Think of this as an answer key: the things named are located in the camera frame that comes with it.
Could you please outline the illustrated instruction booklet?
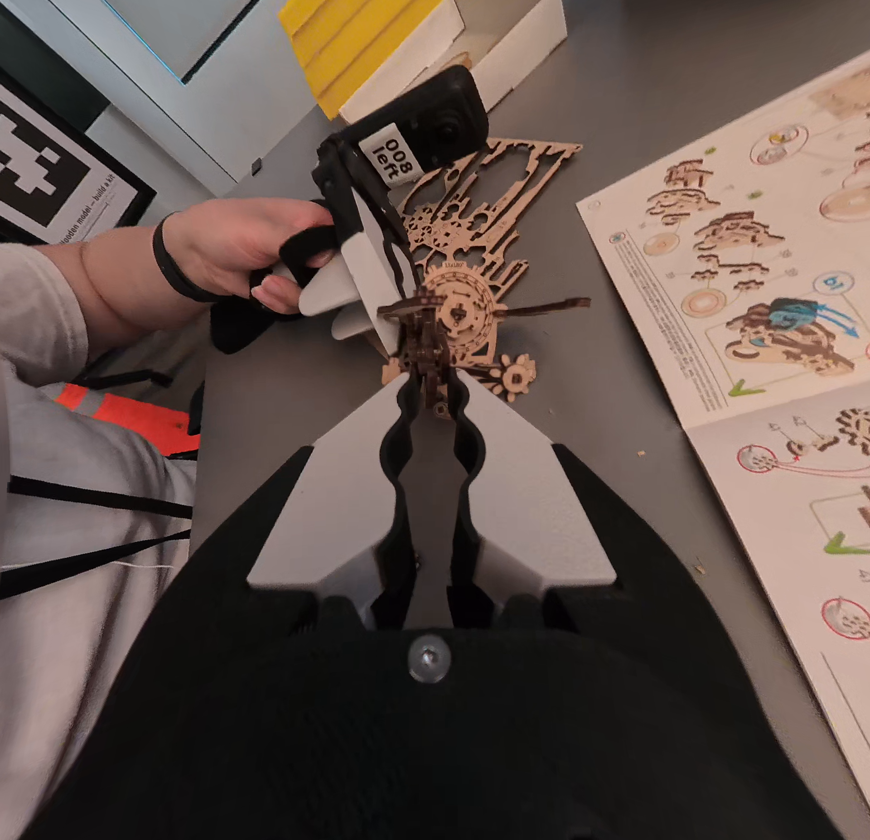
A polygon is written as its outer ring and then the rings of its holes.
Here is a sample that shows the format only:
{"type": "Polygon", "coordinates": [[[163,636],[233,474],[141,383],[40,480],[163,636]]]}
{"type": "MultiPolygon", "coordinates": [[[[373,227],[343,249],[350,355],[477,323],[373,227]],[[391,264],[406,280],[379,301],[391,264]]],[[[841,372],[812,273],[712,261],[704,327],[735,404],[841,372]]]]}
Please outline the illustrated instruction booklet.
{"type": "Polygon", "coordinates": [[[868,799],[869,54],[578,202],[868,799]]]}

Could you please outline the orange fabric piece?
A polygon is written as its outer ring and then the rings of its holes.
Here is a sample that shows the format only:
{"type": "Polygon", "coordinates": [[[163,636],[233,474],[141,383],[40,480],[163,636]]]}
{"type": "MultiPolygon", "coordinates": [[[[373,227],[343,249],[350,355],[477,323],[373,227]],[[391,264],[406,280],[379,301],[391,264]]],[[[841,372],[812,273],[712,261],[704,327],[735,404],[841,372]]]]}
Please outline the orange fabric piece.
{"type": "Polygon", "coordinates": [[[189,434],[190,417],[184,411],[73,383],[50,384],[42,391],[74,413],[141,435],[163,455],[195,458],[198,454],[200,436],[198,432],[189,434]]]}

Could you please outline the wooden mechanical model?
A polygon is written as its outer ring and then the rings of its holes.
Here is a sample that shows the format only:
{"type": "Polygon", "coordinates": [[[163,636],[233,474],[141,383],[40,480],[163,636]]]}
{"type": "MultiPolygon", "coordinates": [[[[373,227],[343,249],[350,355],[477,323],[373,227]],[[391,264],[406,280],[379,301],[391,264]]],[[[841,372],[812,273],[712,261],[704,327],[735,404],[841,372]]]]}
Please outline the wooden mechanical model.
{"type": "Polygon", "coordinates": [[[427,274],[414,295],[378,308],[378,319],[396,322],[399,331],[397,356],[382,367],[382,385],[416,371],[424,406],[441,417],[448,416],[450,368],[466,371],[509,403],[526,395],[537,379],[536,362],[528,354],[497,356],[499,325],[512,318],[586,309],[592,301],[571,297],[510,309],[496,291],[489,275],[452,261],[427,274]]]}

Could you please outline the person's left hand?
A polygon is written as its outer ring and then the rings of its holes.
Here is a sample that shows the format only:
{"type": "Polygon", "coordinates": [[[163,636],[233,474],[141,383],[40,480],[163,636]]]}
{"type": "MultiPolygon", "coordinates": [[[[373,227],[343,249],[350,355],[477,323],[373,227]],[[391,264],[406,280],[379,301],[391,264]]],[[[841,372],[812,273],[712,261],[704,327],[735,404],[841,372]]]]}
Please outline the person's left hand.
{"type": "Polygon", "coordinates": [[[299,312],[299,285],[268,273],[252,287],[251,273],[270,269],[280,248],[299,233],[332,225],[331,213],[289,198],[211,200],[170,215],[164,247],[193,284],[217,295],[251,297],[278,314],[299,312]]]}

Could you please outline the person's grey shirt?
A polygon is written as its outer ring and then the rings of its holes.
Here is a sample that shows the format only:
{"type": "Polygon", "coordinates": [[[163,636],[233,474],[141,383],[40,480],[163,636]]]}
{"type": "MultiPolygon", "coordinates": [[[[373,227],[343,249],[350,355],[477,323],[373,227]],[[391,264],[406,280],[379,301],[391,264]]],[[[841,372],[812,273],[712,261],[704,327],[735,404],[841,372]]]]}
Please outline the person's grey shirt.
{"type": "MultiPolygon", "coordinates": [[[[76,414],[2,361],[14,476],[130,497],[193,502],[197,465],[172,462],[141,436],[76,414]]],[[[7,496],[2,568],[149,541],[181,520],[7,496]]],[[[187,560],[168,541],[2,600],[2,838],[17,838],[90,733],[145,619],[187,560]]]]}

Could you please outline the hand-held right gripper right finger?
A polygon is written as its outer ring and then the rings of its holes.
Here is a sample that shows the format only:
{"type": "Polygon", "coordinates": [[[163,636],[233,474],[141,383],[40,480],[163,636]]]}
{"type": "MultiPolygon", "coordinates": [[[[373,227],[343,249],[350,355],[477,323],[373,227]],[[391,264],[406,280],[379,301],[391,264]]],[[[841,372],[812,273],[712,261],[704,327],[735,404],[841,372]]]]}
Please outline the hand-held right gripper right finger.
{"type": "Polygon", "coordinates": [[[453,454],[465,471],[447,599],[455,628],[488,628],[512,598],[610,587],[617,573],[553,442],[452,370],[453,454]]]}

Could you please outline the laser-cut wooden part sheet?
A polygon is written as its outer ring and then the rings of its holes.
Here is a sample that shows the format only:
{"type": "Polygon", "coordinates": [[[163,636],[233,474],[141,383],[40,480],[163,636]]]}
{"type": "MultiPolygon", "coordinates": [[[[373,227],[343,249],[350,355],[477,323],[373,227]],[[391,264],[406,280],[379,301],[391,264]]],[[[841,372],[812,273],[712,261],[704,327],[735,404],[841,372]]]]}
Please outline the laser-cut wooden part sheet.
{"type": "Polygon", "coordinates": [[[411,251],[423,276],[446,262],[464,262],[487,277],[495,296],[515,286],[529,267],[508,260],[519,238],[517,224],[560,168],[584,146],[553,140],[492,137],[484,150],[425,175],[401,202],[411,251]],[[473,188],[497,164],[514,160],[522,170],[492,202],[473,202],[473,188]]]}

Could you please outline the white cabinet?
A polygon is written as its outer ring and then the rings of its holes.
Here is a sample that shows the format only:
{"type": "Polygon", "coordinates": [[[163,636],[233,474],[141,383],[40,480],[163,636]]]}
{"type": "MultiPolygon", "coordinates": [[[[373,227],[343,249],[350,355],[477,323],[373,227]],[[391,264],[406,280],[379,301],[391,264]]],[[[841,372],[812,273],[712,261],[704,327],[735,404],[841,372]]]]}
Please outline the white cabinet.
{"type": "Polygon", "coordinates": [[[2,0],[215,195],[315,106],[288,0],[2,0]]]}

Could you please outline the person's left forearm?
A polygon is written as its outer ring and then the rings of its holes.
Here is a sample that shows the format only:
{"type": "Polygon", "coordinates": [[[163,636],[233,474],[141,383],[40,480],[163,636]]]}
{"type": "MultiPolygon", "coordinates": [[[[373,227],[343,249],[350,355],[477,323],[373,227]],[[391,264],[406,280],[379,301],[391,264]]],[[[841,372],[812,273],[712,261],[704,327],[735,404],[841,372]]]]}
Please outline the person's left forearm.
{"type": "Polygon", "coordinates": [[[2,244],[1,351],[27,383],[70,380],[92,358],[206,311],[168,284],[151,227],[67,245],[2,244]]]}

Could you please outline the framed black-white marker sign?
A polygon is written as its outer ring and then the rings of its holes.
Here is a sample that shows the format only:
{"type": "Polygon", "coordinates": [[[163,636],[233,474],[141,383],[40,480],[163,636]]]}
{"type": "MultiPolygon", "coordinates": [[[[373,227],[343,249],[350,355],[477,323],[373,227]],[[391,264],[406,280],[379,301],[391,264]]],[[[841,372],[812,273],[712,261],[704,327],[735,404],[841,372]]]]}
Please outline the framed black-white marker sign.
{"type": "Polygon", "coordinates": [[[1,72],[1,241],[86,241],[134,226],[156,191],[1,72]]]}

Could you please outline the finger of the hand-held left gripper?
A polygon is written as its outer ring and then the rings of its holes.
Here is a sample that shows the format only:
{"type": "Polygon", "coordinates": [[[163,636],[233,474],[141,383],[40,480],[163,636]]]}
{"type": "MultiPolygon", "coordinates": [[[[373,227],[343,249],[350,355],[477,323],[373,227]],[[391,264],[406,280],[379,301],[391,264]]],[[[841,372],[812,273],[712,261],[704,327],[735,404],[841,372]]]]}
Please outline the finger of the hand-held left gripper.
{"type": "Polygon", "coordinates": [[[381,343],[389,342],[389,324],[383,317],[371,317],[366,308],[342,308],[332,322],[332,337],[344,341],[373,331],[381,343]]]}
{"type": "Polygon", "coordinates": [[[349,182],[337,182],[336,225],[343,263],[358,293],[352,297],[350,285],[341,284],[338,307],[354,302],[382,307],[415,295],[418,284],[405,249],[349,182]]]}

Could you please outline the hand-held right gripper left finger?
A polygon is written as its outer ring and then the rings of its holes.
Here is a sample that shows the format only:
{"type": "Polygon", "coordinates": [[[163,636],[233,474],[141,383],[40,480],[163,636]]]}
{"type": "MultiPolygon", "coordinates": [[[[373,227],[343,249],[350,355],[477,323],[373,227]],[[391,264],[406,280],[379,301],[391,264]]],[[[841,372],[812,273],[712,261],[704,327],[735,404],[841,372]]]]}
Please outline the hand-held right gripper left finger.
{"type": "Polygon", "coordinates": [[[417,560],[399,476],[418,412],[403,373],[313,444],[248,585],[346,598],[366,628],[402,626],[417,560]]]}

